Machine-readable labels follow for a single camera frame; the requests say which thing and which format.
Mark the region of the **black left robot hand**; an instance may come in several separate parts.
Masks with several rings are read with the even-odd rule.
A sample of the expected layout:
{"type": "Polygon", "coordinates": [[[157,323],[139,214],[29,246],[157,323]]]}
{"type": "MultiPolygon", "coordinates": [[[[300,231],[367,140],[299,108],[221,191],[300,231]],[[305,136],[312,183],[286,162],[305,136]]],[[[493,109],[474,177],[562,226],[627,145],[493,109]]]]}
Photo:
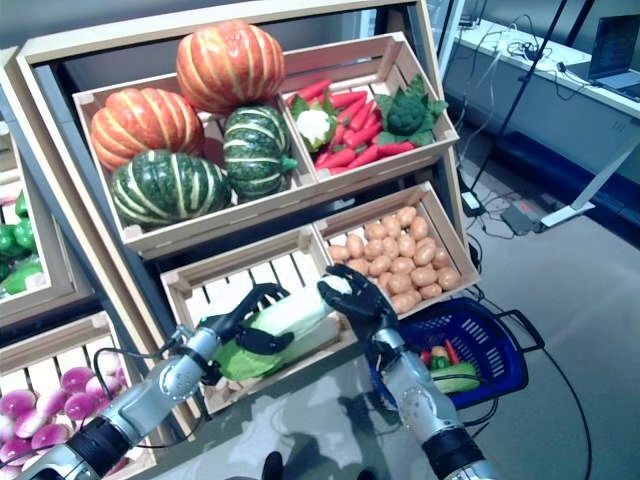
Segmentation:
{"type": "Polygon", "coordinates": [[[212,360],[218,350],[232,340],[258,355],[276,354],[288,347],[294,339],[293,333],[276,336],[244,324],[250,314],[258,313],[259,304],[274,306],[288,295],[288,291],[275,283],[257,284],[232,311],[203,317],[198,329],[209,330],[216,337],[216,346],[208,354],[207,360],[212,360]]]}

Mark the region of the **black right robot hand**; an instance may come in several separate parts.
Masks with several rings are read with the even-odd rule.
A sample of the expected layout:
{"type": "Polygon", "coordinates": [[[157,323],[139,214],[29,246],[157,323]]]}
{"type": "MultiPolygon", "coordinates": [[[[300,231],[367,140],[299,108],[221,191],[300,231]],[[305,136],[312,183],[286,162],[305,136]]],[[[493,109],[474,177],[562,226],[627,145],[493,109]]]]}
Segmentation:
{"type": "Polygon", "coordinates": [[[398,331],[398,317],[390,301],[360,272],[344,264],[329,266],[317,289],[325,303],[347,318],[360,343],[371,342],[382,330],[398,331]],[[350,291],[342,293],[331,286],[332,277],[345,280],[350,291]]]}

